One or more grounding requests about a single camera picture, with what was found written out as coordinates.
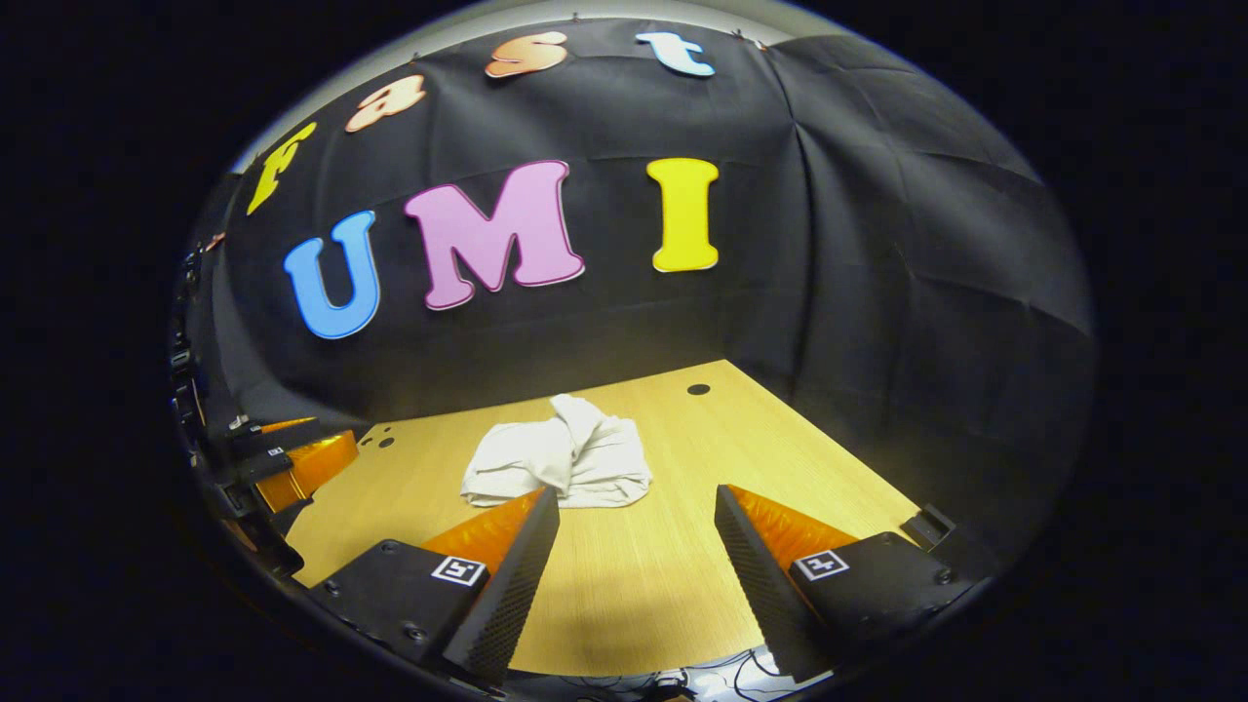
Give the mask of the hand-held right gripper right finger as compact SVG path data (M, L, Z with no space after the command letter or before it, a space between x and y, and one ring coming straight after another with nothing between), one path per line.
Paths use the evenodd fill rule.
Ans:
M721 485L715 528L780 675L856 675L921 640L985 588L978 560L901 532L855 537L753 490Z

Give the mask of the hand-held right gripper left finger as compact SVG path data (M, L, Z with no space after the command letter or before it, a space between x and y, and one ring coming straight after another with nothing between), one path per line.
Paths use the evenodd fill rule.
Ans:
M504 683L559 530L530 490L426 541L382 540L310 590L347 628L428 675Z

